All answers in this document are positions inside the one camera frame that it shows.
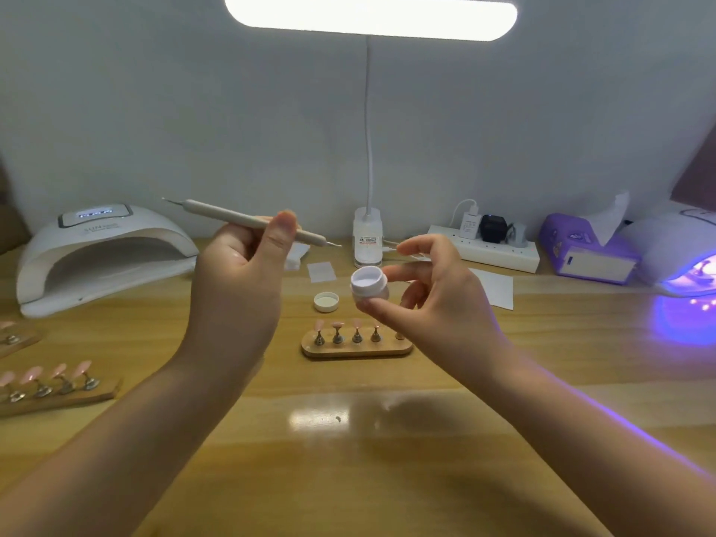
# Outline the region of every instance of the wooden table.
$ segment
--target wooden table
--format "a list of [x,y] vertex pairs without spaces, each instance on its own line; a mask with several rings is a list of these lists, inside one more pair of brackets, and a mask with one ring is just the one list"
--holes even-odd
[[[0,317],[19,316],[18,257],[0,256]],[[338,280],[311,284],[306,264],[328,260]],[[299,340],[318,316],[315,293],[340,295],[332,318],[359,314],[349,297],[349,247],[314,248],[303,261],[283,282],[264,369],[139,536],[606,534],[507,423],[422,354],[304,359]],[[694,325],[697,306],[645,288],[565,279],[549,268],[529,275],[470,265],[514,275],[515,310],[495,312],[515,343],[716,470],[716,312]],[[92,359],[97,375],[124,377],[126,392],[179,344],[190,284],[187,276],[168,279],[37,320],[44,339],[0,361],[0,371]],[[392,297],[404,289],[392,285]],[[0,486],[107,407],[0,421]]]

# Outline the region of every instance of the white paper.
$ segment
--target white paper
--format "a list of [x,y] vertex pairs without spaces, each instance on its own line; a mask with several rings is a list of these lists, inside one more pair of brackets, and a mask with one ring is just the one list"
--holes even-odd
[[489,271],[483,271],[481,269],[470,268],[470,271],[476,274],[483,284],[490,305],[514,311],[514,283],[512,277],[509,275],[490,273]]
[[327,280],[336,280],[336,272],[330,262],[309,263],[309,275],[312,283],[324,283]]
[[622,225],[624,215],[627,214],[627,207],[629,206],[629,193],[622,192],[614,198],[614,204],[609,209],[582,217],[589,221],[591,229],[594,230],[596,240],[601,246],[606,245],[616,229]]
[[306,243],[292,244],[289,255],[286,257],[286,264],[283,266],[283,269],[286,271],[299,270],[301,268],[301,258],[303,258],[306,252],[309,251],[309,248],[311,248],[311,246]]

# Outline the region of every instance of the forearm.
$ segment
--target forearm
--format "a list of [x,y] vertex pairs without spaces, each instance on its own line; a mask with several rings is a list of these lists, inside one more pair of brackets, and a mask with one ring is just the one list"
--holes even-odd
[[250,370],[172,359],[0,499],[3,536],[127,536],[241,394]]
[[516,352],[480,395],[616,536],[716,533],[716,484]]

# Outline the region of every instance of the power strip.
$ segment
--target power strip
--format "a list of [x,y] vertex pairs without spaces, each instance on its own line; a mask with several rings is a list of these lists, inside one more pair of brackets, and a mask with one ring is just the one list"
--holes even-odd
[[507,243],[495,244],[485,243],[481,239],[463,239],[460,236],[460,230],[453,230],[451,227],[430,226],[428,233],[447,235],[463,260],[526,271],[527,273],[534,273],[539,266],[537,245],[531,241],[528,241],[524,248],[515,248]]

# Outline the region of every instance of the black power adapter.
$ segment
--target black power adapter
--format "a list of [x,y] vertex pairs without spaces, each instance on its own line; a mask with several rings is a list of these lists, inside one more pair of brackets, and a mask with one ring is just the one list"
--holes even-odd
[[486,243],[502,243],[507,238],[508,226],[504,218],[483,215],[480,221],[480,237]]

